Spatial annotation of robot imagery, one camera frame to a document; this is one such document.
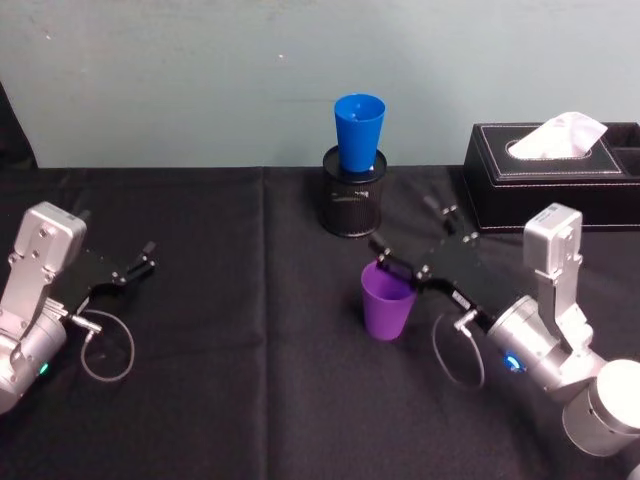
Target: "plastic cup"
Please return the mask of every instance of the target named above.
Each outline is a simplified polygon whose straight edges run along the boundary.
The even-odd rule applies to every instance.
[[[340,166],[353,173],[369,170],[376,159],[385,105],[373,95],[354,93],[335,104]]]
[[[416,292],[402,280],[370,263],[362,271],[364,323],[369,335],[393,340],[402,333],[416,300]]]

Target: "blue cup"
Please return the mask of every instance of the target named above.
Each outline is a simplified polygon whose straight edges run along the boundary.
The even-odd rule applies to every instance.
[[[368,171],[376,160],[385,105],[373,95],[354,93],[335,105],[340,166],[353,173]]]

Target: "purple cup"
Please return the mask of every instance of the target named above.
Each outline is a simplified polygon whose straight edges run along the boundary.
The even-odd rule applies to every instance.
[[[369,335],[378,340],[393,340],[402,333],[417,294],[402,280],[367,265],[360,277],[364,303],[364,324]]]

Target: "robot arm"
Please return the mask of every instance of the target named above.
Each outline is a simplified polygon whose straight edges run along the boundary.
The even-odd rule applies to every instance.
[[[0,414],[18,402],[66,340],[67,320],[101,328],[77,314],[99,290],[119,290],[151,273],[148,245],[132,268],[81,250],[87,226],[50,203],[29,209],[9,255],[11,273],[0,301]]]
[[[576,303],[582,214],[553,204],[525,227],[524,259],[538,279],[538,300],[518,292],[475,252],[477,234],[457,208],[441,211],[449,236],[417,264],[371,242],[380,268],[418,291],[445,293],[464,312],[458,330],[475,323],[514,372],[527,372],[565,404],[568,437],[583,451],[613,455],[640,437],[640,364],[606,362],[590,348],[593,329]]]

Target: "black mesh cylinder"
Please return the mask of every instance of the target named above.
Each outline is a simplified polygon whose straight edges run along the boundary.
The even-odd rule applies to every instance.
[[[324,180],[320,217],[324,227],[342,237],[361,237],[380,226],[382,179],[387,159],[378,151],[373,169],[351,173],[340,167],[338,147],[323,160]]]

